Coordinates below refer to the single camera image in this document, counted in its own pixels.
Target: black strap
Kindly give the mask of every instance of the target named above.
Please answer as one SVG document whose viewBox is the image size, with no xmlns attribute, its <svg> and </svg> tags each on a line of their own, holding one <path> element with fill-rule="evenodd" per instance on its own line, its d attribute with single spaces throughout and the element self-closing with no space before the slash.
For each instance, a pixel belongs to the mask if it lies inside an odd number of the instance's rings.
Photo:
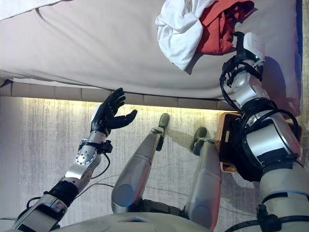
<svg viewBox="0 0 309 232">
<path fill-rule="evenodd" d="M 268 151 L 257 158 L 263 163 L 263 175 L 276 169 L 293 169 L 293 161 L 297 159 L 296 153 L 288 154 L 282 147 Z"/>
<path fill-rule="evenodd" d="M 150 200 L 142 200 L 140 205 L 140 212 L 152 212 L 152 213 L 162 213 L 162 214 L 171 214 L 179 217 L 184 217 L 182 210 L 179 208 L 161 203 L 153 202 Z"/>
<path fill-rule="evenodd" d="M 85 141 L 79 145 L 78 150 L 82 149 L 84 145 L 94 146 L 99 154 L 112 152 L 112 144 L 110 140 L 106 140 L 105 142 L 101 144 Z"/>
<path fill-rule="evenodd" d="M 271 194 L 271 195 L 265 197 L 262 204 L 264 204 L 265 202 L 267 202 L 270 199 L 277 198 L 277 197 L 288 197 L 288 193 L 287 192 L 279 192 L 279 193 Z"/>
<path fill-rule="evenodd" d="M 309 222 L 309 216 L 295 215 L 287 217 L 277 217 L 274 214 L 268 214 L 266 206 L 264 204 L 257 207 L 257 218 L 258 220 L 251 220 L 238 223 L 225 232 L 233 232 L 249 226 L 260 225 L 262 232 L 276 232 L 281 230 L 282 223 L 293 222 L 293 221 L 307 221 Z"/>
</svg>

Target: robot leg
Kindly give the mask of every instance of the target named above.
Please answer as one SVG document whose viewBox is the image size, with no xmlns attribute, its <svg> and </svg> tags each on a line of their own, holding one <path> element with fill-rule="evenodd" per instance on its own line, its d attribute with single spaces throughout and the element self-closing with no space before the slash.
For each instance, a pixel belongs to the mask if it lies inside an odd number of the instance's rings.
<svg viewBox="0 0 309 232">
<path fill-rule="evenodd" d="M 201 128 L 197 130 L 195 140 L 198 134 L 203 134 Z M 199 155 L 199 163 L 184 214 L 190 220 L 213 230 L 218 218 L 221 189 L 218 151 L 210 138 L 198 138 L 192 147 L 193 152 Z"/>
<path fill-rule="evenodd" d="M 112 191 L 112 211 L 138 211 L 156 150 L 161 150 L 169 115 L 163 114 L 159 126 L 151 129 L 122 170 Z"/>
</svg>

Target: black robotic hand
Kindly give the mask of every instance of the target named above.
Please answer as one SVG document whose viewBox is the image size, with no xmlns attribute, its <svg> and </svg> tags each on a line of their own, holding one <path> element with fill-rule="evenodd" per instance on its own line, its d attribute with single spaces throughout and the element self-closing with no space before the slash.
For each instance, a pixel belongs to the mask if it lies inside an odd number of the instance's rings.
<svg viewBox="0 0 309 232">
<path fill-rule="evenodd" d="M 116 116 L 118 108 L 125 104 L 126 97 L 122 88 L 115 90 L 108 98 L 100 105 L 91 122 L 92 131 L 100 131 L 106 136 L 111 133 L 111 129 L 122 128 L 129 125 L 137 114 L 137 110 L 133 110 L 126 116 Z"/>
</svg>

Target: white bedsheet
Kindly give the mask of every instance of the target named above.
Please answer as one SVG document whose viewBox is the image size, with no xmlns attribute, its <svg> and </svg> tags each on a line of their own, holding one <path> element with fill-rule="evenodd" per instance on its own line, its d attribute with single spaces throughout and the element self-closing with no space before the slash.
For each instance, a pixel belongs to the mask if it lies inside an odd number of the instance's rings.
<svg viewBox="0 0 309 232">
<path fill-rule="evenodd" d="M 0 21 L 62 0 L 1 0 Z"/>
<path fill-rule="evenodd" d="M 266 44 L 263 87 L 278 107 L 299 114 L 295 0 L 255 0 L 236 30 Z M 164 0 L 74 0 L 0 22 L 0 75 L 79 83 L 182 98 L 219 98 L 222 56 L 196 54 L 185 71 L 157 42 Z"/>
</svg>

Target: cable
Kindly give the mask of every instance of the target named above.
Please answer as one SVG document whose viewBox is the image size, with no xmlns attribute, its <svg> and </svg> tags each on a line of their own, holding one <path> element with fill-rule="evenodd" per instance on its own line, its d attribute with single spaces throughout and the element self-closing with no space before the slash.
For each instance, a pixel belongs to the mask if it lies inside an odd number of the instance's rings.
<svg viewBox="0 0 309 232">
<path fill-rule="evenodd" d="M 294 124 L 294 135 L 295 137 L 298 136 L 298 122 L 296 120 L 296 118 L 294 117 L 294 115 L 292 115 L 289 111 L 286 111 L 286 110 L 282 110 L 282 109 L 276 109 L 276 110 L 272 110 L 266 114 L 264 114 L 263 116 L 261 116 L 258 120 L 256 120 L 251 127 L 249 127 L 249 132 L 252 132 L 254 131 L 254 129 L 263 121 L 265 120 L 266 118 L 268 118 L 269 116 L 273 115 L 273 114 L 276 114 L 276 113 L 283 113 L 283 114 L 286 114 L 288 115 L 291 120 L 293 121 L 293 124 Z"/>
<path fill-rule="evenodd" d="M 16 220 L 16 218 L 14 218 L 14 217 L 2 217 L 2 218 L 0 218 L 0 220 L 9 220 L 9 221 L 15 221 Z"/>
<path fill-rule="evenodd" d="M 242 228 L 246 228 L 246 227 L 249 227 L 249 226 L 257 226 L 257 225 L 259 225 L 258 220 L 244 221 L 244 222 L 238 223 L 238 224 L 228 228 L 225 232 L 233 232 L 233 231 L 240 230 Z"/>
<path fill-rule="evenodd" d="M 30 204 L 31 201 L 34 201 L 34 200 L 37 200 L 37 199 L 40 199 L 40 198 L 41 198 L 41 197 L 33 197 L 33 198 L 31 198 L 31 199 L 27 202 L 27 209 L 30 208 L 29 204 Z"/>
<path fill-rule="evenodd" d="M 279 220 L 281 223 L 293 222 L 293 221 L 309 221 L 309 216 L 298 216 L 298 215 L 287 216 L 287 217 L 280 217 Z M 245 227 L 257 226 L 257 225 L 260 225 L 258 220 L 245 221 L 228 228 L 225 232 L 233 232 Z"/>
<path fill-rule="evenodd" d="M 113 185 L 102 184 L 102 183 L 94 183 L 94 184 L 90 185 L 88 188 L 86 188 L 81 194 L 77 195 L 77 196 L 75 197 L 75 200 L 76 200 L 76 198 L 80 197 L 82 194 L 84 194 L 89 188 L 91 188 L 91 187 L 94 186 L 94 185 L 105 185 L 105 186 L 109 186 L 109 187 L 111 187 L 111 188 L 114 188 Z"/>
<path fill-rule="evenodd" d="M 227 73 L 229 74 L 238 65 L 244 65 L 244 66 L 248 67 L 251 70 L 252 73 L 257 73 L 257 74 L 259 74 L 259 73 L 250 64 L 248 64 L 246 62 L 234 62 L 234 63 L 231 63 L 221 73 L 221 76 L 220 76 L 219 80 L 220 80 L 220 87 L 221 87 L 222 95 L 223 95 L 224 99 L 226 100 L 226 102 L 230 106 L 232 106 L 235 110 L 237 110 L 238 112 L 241 113 L 241 110 L 236 106 L 236 104 L 232 101 L 232 99 L 229 97 L 229 95 L 226 93 L 226 91 L 224 89 L 224 81 L 226 80 L 226 74 Z"/>
<path fill-rule="evenodd" d="M 110 158 L 109 158 L 105 153 L 103 153 L 103 155 L 106 157 L 106 159 L 107 159 L 107 161 L 108 161 L 108 164 L 107 164 L 107 166 L 106 166 L 106 168 L 104 169 L 103 172 L 101 172 L 99 175 L 96 175 L 95 177 L 92 177 L 91 179 L 95 179 L 95 178 L 101 176 L 101 175 L 102 175 L 103 173 L 105 173 L 106 170 L 109 168 L 109 166 L 110 166 L 110 164 L 111 164 L 111 160 L 110 160 Z"/>
<path fill-rule="evenodd" d="M 242 135 L 245 134 L 244 130 L 246 129 L 246 125 L 247 125 L 247 122 L 249 120 L 249 118 L 251 118 L 253 115 L 261 112 L 261 111 L 264 111 L 264 110 L 275 110 L 275 109 L 278 109 L 277 108 L 277 105 L 275 104 L 275 102 L 267 99 L 267 100 L 261 100 L 259 99 L 259 102 L 258 104 L 255 104 L 254 107 L 251 107 L 249 109 L 244 109 L 244 117 L 242 119 L 242 123 L 241 123 L 241 126 L 240 126 L 240 133 Z"/>
</svg>

